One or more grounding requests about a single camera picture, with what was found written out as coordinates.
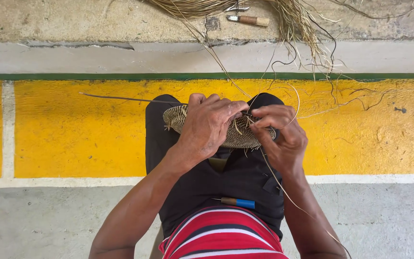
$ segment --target left hand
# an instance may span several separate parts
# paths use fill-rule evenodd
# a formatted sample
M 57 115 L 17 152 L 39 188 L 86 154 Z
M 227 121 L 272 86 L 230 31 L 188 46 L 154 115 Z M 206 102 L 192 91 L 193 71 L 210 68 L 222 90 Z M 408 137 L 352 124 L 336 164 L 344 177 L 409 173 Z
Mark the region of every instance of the left hand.
M 215 154 L 226 140 L 226 131 L 233 119 L 242 116 L 241 111 L 247 108 L 244 101 L 220 99 L 218 94 L 208 98 L 203 94 L 191 94 L 183 130 L 173 148 L 193 168 Z

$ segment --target blue handle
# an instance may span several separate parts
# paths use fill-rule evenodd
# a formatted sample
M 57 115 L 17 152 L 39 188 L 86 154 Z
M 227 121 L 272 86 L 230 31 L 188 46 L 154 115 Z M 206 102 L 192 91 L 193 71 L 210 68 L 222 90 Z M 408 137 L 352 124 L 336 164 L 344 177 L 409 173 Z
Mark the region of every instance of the blue handle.
M 236 206 L 243 207 L 243 208 L 249 208 L 249 209 L 255 209 L 255 202 L 253 200 L 236 199 Z

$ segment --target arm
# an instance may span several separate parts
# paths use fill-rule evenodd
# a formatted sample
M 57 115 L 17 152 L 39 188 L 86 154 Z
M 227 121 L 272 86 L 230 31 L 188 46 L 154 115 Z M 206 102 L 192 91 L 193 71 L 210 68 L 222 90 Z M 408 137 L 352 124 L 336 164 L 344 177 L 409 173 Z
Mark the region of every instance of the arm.
M 289 197 L 284 196 L 285 219 L 301 258 L 345 258 L 344 249 L 336 241 L 335 231 L 306 181 L 303 157 L 308 139 L 297 120 L 291 121 L 295 110 L 291 106 L 270 105 L 253 110 L 252 114 L 262 118 L 250 128 L 263 145 L 272 167 L 281 174 L 282 187 L 292 201 L 307 212 L 298 209 Z M 271 139 L 268 130 L 264 129 L 267 126 L 279 129 L 278 139 Z
M 162 161 L 114 207 L 95 236 L 90 259 L 133 259 L 135 244 L 146 233 L 177 180 L 209 158 L 226 139 L 226 131 L 244 101 L 192 94 L 178 142 Z

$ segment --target black pants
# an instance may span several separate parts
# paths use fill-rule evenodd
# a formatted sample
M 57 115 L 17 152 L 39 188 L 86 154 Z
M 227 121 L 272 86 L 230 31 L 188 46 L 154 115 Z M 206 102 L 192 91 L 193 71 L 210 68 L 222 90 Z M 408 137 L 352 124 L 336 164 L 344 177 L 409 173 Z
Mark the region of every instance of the black pants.
M 155 100 L 179 102 L 173 96 L 164 94 Z M 256 97 L 251 109 L 283 102 L 268 93 Z M 166 130 L 162 114 L 177 104 L 152 102 L 146 107 L 146 172 L 155 168 L 167 150 L 173 146 L 180 134 L 174 130 Z M 284 218 L 282 190 L 272 176 L 261 151 L 236 149 L 231 152 L 223 173 L 216 172 L 208 159 L 200 162 L 189 172 L 181 176 L 167 196 L 159 211 L 164 238 L 189 215 L 210 206 L 221 205 L 219 200 L 211 198 L 230 197 L 255 201 L 255 209 L 251 210 L 262 219 L 278 236 Z

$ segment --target awl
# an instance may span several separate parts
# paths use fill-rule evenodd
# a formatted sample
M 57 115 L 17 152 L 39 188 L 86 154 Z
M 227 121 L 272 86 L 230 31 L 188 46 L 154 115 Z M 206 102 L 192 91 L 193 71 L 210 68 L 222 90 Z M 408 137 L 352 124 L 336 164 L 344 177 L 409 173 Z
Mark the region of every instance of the awl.
M 227 197 L 223 197 L 221 199 L 215 199 L 215 198 L 211 198 L 211 199 L 220 200 L 221 203 L 228 204 L 228 205 L 255 209 L 255 202 L 253 200 L 241 200 L 241 199 L 234 199 L 234 198 L 227 198 Z
M 259 18 L 253 16 L 235 16 L 235 15 L 227 15 L 226 19 L 230 21 L 240 22 L 244 24 L 253 24 L 253 25 L 260 25 L 260 26 L 268 26 L 269 19 L 268 18 Z

